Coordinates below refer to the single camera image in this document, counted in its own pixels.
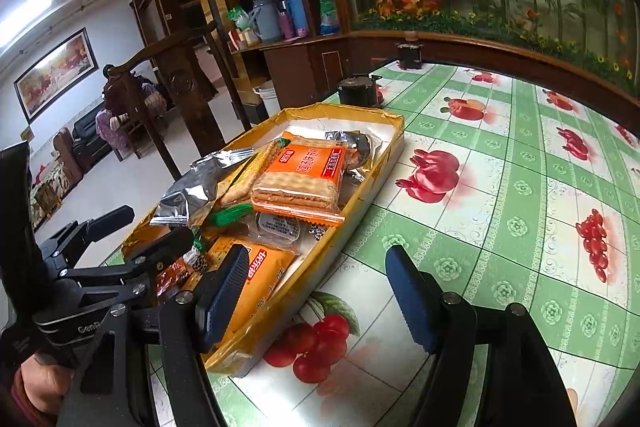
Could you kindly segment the person's left hand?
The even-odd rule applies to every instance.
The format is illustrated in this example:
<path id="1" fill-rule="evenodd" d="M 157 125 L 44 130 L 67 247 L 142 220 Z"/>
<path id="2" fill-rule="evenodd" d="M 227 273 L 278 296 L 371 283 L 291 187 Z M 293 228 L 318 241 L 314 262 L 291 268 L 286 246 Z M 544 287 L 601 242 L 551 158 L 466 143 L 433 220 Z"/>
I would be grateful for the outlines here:
<path id="1" fill-rule="evenodd" d="M 75 373 L 58 364 L 42 364 L 32 355 L 21 365 L 29 402 L 41 413 L 58 415 Z"/>

